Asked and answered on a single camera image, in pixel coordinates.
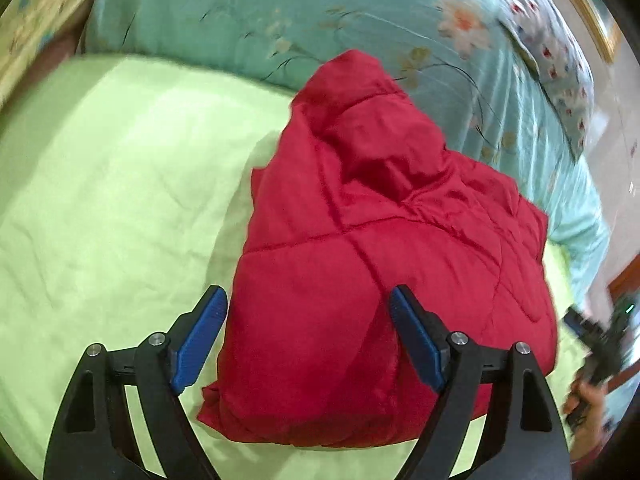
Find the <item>person's right hand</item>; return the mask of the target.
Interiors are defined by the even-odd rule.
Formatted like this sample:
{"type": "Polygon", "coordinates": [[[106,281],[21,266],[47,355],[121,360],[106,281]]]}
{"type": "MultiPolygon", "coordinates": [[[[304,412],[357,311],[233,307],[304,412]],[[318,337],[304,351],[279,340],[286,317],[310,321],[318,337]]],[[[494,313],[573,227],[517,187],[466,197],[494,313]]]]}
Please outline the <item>person's right hand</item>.
{"type": "Polygon", "coordinates": [[[608,393],[606,385],[600,387],[589,385],[580,378],[575,378],[570,385],[568,394],[562,406],[563,414],[572,414],[580,400],[588,406],[585,410],[585,419],[574,432],[573,443],[570,447],[570,459],[573,463],[579,462],[601,447],[604,430],[603,421],[605,414],[605,398],[608,393]]]}

